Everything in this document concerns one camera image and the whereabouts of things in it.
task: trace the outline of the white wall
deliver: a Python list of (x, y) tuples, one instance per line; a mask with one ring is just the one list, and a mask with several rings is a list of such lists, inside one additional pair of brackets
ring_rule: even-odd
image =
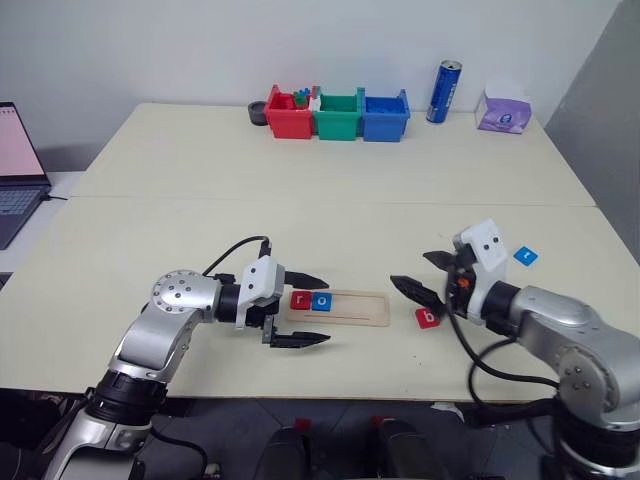
[(0, 0), (0, 99), (50, 166), (82, 164), (141, 101), (245, 105), (272, 83), (406, 88), (424, 110), (440, 60), (453, 107), (499, 72), (546, 123), (618, 0)]

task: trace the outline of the laptop keyboard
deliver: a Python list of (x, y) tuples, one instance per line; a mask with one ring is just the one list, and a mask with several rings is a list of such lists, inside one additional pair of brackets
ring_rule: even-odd
[(40, 190), (0, 190), (0, 215), (22, 215)]

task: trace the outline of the laptop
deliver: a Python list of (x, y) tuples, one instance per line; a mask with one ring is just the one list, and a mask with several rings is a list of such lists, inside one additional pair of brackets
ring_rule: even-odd
[(0, 250), (51, 189), (16, 106), (0, 102)]

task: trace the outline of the red bin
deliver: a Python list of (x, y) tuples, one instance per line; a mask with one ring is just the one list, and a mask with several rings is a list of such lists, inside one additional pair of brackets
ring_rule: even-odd
[(264, 108), (267, 122), (276, 138), (311, 138), (313, 135), (313, 114), (308, 102), (296, 106), (291, 93), (282, 93), (277, 85)]

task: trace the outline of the black cable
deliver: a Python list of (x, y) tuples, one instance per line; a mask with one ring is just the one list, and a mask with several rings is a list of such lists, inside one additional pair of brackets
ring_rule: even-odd
[[(507, 345), (511, 345), (515, 342), (516, 339), (511, 337), (506, 340), (501, 340), (499, 342), (493, 343), (482, 350), (478, 357), (483, 360), (491, 352), (499, 348), (506, 347)], [(491, 412), (497, 412), (500, 414), (522, 414), (523, 412), (531, 411), (532, 414), (539, 415), (539, 407), (545, 406), (549, 403), (548, 398), (534, 400), (532, 402), (527, 402), (520, 405), (494, 405), (491, 403), (487, 403), (478, 396), (476, 389), (473, 386), (473, 378), (477, 368), (478, 365), (476, 365), (475, 363), (472, 363), (471, 368), (469, 368), (469, 373), (467, 374), (467, 389), (469, 390), (469, 394), (471, 395), (471, 398), (473, 398), (475, 404), (480, 408), (484, 408)]]
[(168, 443), (170, 445), (176, 445), (178, 447), (190, 448), (191, 450), (194, 450), (195, 452), (197, 452), (198, 455), (200, 455), (200, 459), (201, 459), (199, 478), (204, 477), (204, 474), (207, 470), (207, 465), (209, 464), (209, 458), (207, 457), (207, 452), (204, 451), (204, 448), (202, 448), (200, 445), (188, 442), (186, 440), (179, 440), (177, 438), (167, 437), (166, 435), (163, 435), (162, 433), (158, 432), (153, 426), (151, 427), (151, 430), (149, 431), (149, 433), (151, 433), (151, 435), (156, 437), (161, 442)]
[(549, 378), (536, 377), (536, 376), (530, 376), (530, 375), (514, 375), (511, 373), (502, 372), (500, 370), (496, 370), (493, 367), (490, 367), (489, 365), (487, 365), (482, 361), (482, 358), (480, 358), (478, 354), (473, 350), (473, 348), (471, 348), (471, 345), (469, 345), (469, 342), (464, 336), (464, 333), (460, 328), (460, 324), (458, 323), (458, 319), (456, 318), (456, 314), (453, 310), (453, 305), (451, 303), (451, 298), (452, 298), (451, 288), (454, 284), (454, 273), (455, 273), (454, 268), (455, 267), (450, 267), (448, 269), (447, 285), (446, 285), (445, 294), (444, 294), (446, 312), (447, 312), (447, 316), (449, 317), (449, 320), (451, 321), (451, 325), (453, 326), (453, 331), (455, 332), (456, 337), (458, 337), (458, 340), (460, 341), (462, 348), (464, 348), (465, 352), (467, 352), (467, 355), (469, 355), (474, 365), (484, 370), (489, 375), (502, 378), (503, 380), (509, 380), (512, 382), (524, 382), (524, 383), (540, 383), (542, 385), (548, 385), (550, 387), (557, 389), (559, 387), (558, 382), (555, 382)]
[(51, 427), (51, 429), (45, 434), (45, 436), (42, 437), (42, 439), (40, 440), (40, 443), (38, 443), (38, 446), (35, 448), (34, 451), (37, 452), (37, 454), (40, 455), (41, 457), (45, 455), (45, 452), (47, 452), (47, 450), (51, 451), (51, 448), (48, 448), (51, 442), (53, 442), (56, 439), (56, 437), (60, 435), (60, 432), (62, 430), (64, 430), (64, 434), (60, 436), (60, 439), (64, 438), (64, 435), (66, 435), (66, 432), (71, 426), (71, 423), (76, 418), (76, 414), (81, 409), (83, 409), (87, 405), (87, 403), (89, 403), (89, 400), (87, 398), (83, 398), (76, 405), (74, 405), (73, 408), (71, 408), (67, 413), (65, 413), (60, 418), (60, 420), (58, 420), (58, 422), (53, 427)]
[(238, 249), (239, 247), (241, 247), (242, 245), (245, 245), (247, 243), (250, 242), (256, 242), (256, 241), (261, 241), (262, 245), (260, 245), (260, 256), (262, 255), (268, 255), (271, 253), (271, 247), (270, 247), (270, 243), (271, 241), (269, 240), (269, 237), (266, 237), (264, 235), (258, 235), (255, 237), (248, 237), (245, 238), (244, 240), (240, 240), (238, 243), (236, 243), (233, 247), (231, 247), (229, 250), (227, 250), (226, 252), (224, 252), (222, 255), (220, 255), (220, 257), (213, 262), (211, 265), (209, 265), (209, 267), (207, 267), (207, 269), (202, 272), (202, 275), (209, 275), (209, 273), (211, 273), (211, 271), (216, 268), (218, 265), (220, 265), (220, 263), (227, 258), (229, 255), (231, 255), (231, 253), (233, 253), (234, 250)]
[(538, 430), (536, 430), (536, 426), (533, 424), (533, 419), (532, 418), (525, 418), (524, 421), (527, 424), (527, 428), (529, 429), (529, 432), (531, 433), (531, 436), (533, 438), (535, 438), (536, 442), (538, 442), (538, 445), (540, 445), (542, 447), (542, 449), (545, 452), (547, 452), (549, 455), (553, 455), (553, 450), (551, 448), (549, 448), (549, 446), (547, 446), (545, 441), (542, 439), (542, 436), (540, 435), (540, 432), (538, 432)]
[(40, 197), (40, 200), (42, 200), (43, 202), (48, 202), (49, 200), (69, 200), (68, 198), (64, 198), (64, 197), (56, 197), (54, 195), (49, 195), (49, 194), (44, 194)]
[(69, 411), (73, 408), (73, 402), (74, 402), (73, 399), (69, 397), (66, 397), (65, 400), (66, 400), (66, 403), (64, 405), (63, 415), (66, 415), (67, 413), (69, 413)]

